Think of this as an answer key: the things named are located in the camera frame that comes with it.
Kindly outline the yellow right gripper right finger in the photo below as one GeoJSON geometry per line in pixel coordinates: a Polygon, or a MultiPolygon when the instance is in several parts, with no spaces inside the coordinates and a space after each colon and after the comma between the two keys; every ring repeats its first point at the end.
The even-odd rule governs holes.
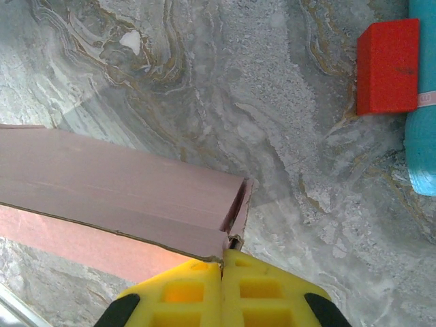
{"type": "Polygon", "coordinates": [[[222,327],[351,327],[324,289],[237,250],[221,286],[222,327]]]}

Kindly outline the pink paper box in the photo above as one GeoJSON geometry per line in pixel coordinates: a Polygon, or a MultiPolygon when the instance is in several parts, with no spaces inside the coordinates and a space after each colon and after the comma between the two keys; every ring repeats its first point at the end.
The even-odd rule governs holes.
{"type": "Polygon", "coordinates": [[[0,124],[0,236],[135,283],[240,249],[252,185],[60,129],[0,124]]]}

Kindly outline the teal marker pen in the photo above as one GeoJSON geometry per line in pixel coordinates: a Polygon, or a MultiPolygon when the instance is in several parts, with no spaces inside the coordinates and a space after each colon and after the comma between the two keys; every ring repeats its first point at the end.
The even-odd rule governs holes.
{"type": "Polygon", "coordinates": [[[405,153],[411,186],[436,197],[436,0],[409,0],[420,21],[418,108],[407,115],[405,153]]]}

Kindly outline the red block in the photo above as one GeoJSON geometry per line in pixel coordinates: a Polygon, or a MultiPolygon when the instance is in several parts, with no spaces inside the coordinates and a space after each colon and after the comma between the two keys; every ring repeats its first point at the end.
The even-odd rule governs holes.
{"type": "Polygon", "coordinates": [[[371,24],[357,40],[356,114],[398,114],[418,106],[420,21],[371,24]]]}

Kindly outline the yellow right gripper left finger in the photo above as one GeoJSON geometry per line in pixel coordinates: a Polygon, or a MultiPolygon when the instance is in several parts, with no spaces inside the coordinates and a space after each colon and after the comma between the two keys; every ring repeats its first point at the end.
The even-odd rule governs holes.
{"type": "Polygon", "coordinates": [[[97,327],[221,327],[221,269],[189,260],[121,292],[97,327]]]}

